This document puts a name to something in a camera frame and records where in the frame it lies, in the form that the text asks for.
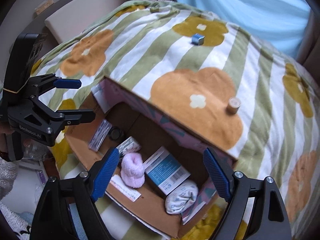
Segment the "person's hand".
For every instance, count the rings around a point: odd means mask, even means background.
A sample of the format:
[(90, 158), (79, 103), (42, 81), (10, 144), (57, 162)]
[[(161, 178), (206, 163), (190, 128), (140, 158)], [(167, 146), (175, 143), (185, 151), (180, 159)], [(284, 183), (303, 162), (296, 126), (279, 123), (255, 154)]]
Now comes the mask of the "person's hand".
[(0, 134), (12, 134), (14, 130), (7, 124), (0, 123)]

